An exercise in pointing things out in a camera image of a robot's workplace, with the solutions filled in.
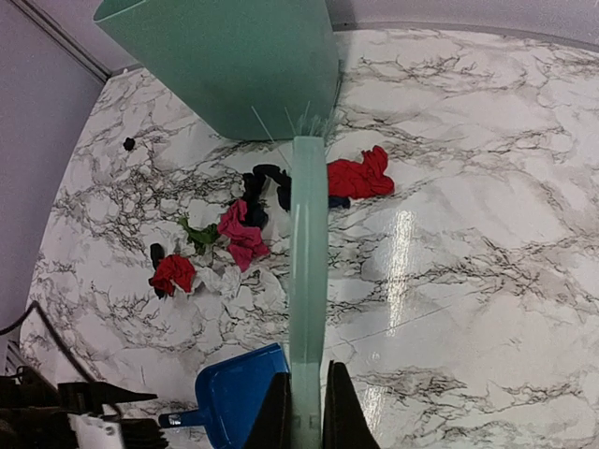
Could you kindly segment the tiny black paper ball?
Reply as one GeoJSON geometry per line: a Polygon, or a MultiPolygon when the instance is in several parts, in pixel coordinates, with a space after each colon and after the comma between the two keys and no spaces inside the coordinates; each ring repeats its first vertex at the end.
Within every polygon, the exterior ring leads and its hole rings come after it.
{"type": "Polygon", "coordinates": [[[133,138],[126,138],[123,143],[124,149],[128,152],[132,151],[135,148],[135,145],[136,142],[133,138]]]}

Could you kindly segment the pink paper scrap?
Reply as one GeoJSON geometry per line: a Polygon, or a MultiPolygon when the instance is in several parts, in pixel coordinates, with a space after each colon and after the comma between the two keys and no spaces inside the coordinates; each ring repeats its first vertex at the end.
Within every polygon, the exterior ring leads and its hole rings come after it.
{"type": "Polygon", "coordinates": [[[217,231],[229,238],[227,250],[232,255],[241,272],[246,271],[255,258],[270,253],[264,243],[261,230],[257,226],[245,226],[242,221],[248,212],[243,199],[235,201],[221,216],[217,231]]]}

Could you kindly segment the light green hand brush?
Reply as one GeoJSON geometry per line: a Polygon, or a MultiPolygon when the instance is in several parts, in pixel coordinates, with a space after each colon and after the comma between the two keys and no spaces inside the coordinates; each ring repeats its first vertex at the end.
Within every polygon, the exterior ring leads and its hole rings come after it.
{"type": "Polygon", "coordinates": [[[308,113],[291,125],[289,363],[292,448],[322,444],[320,371],[328,299],[329,120],[308,113]]]}

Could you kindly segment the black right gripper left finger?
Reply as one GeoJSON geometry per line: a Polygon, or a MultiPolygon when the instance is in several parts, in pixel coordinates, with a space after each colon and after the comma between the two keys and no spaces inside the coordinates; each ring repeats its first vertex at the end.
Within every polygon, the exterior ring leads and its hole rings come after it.
{"type": "Polygon", "coordinates": [[[262,402],[244,449],[291,448],[290,374],[276,373],[262,402]]]}

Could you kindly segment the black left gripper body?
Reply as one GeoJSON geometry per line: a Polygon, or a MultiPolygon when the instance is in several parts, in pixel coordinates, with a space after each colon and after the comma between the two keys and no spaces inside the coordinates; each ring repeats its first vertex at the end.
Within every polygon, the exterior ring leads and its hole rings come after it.
{"type": "MultiPolygon", "coordinates": [[[[70,428],[69,407],[116,406],[153,400],[104,382],[75,382],[53,387],[30,367],[1,378],[1,446],[3,448],[79,448],[70,428]]],[[[121,421],[125,449],[157,448],[159,426],[151,418],[121,421]]]]}

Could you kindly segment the small black paper scrap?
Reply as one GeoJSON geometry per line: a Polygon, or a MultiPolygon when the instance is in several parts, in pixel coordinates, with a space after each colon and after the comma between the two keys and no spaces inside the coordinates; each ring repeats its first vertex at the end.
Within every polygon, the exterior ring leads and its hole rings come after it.
{"type": "MultiPolygon", "coordinates": [[[[150,258],[153,265],[153,271],[157,271],[160,263],[166,257],[164,248],[159,243],[153,243],[150,246],[150,258]]],[[[159,299],[165,297],[166,292],[153,284],[153,277],[148,280],[149,285],[153,288],[159,299]]]]}

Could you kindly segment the green plastic waste bin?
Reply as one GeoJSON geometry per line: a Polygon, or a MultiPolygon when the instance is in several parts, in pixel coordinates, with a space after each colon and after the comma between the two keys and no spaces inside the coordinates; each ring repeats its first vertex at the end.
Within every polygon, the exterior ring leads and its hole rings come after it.
{"type": "Polygon", "coordinates": [[[104,1],[94,22],[224,138],[293,138],[336,100],[323,1],[104,1]]]}

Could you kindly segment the blue plastic dustpan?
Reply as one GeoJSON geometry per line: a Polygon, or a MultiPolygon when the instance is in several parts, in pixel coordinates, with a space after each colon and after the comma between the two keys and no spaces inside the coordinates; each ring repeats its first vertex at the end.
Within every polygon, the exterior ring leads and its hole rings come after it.
{"type": "Polygon", "coordinates": [[[162,428],[203,427],[213,448],[242,448],[277,373],[288,373],[278,343],[203,369],[195,381],[197,408],[158,416],[162,428]]]}

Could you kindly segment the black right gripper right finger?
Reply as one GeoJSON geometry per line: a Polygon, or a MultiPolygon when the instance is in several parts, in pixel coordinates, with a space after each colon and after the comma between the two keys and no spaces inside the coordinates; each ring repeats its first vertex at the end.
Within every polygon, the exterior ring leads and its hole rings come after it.
{"type": "Polygon", "coordinates": [[[379,449],[344,363],[330,361],[325,395],[323,447],[379,449]]]}

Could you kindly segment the white paper scrap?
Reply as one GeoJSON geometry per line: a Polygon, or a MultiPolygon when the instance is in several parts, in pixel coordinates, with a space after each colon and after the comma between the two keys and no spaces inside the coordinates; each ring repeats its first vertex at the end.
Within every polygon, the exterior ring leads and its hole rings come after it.
{"type": "Polygon", "coordinates": [[[173,297],[190,297],[207,291],[221,299],[233,300],[249,291],[254,297],[268,304],[275,300],[286,303],[285,291],[270,271],[253,267],[241,272],[232,262],[232,257],[222,253],[218,245],[212,244],[207,247],[205,254],[197,255],[193,245],[187,242],[187,236],[180,225],[169,224],[167,230],[170,232],[168,243],[160,244],[165,250],[165,255],[178,254],[185,257],[196,270],[192,292],[187,294],[175,287],[173,297]]]}

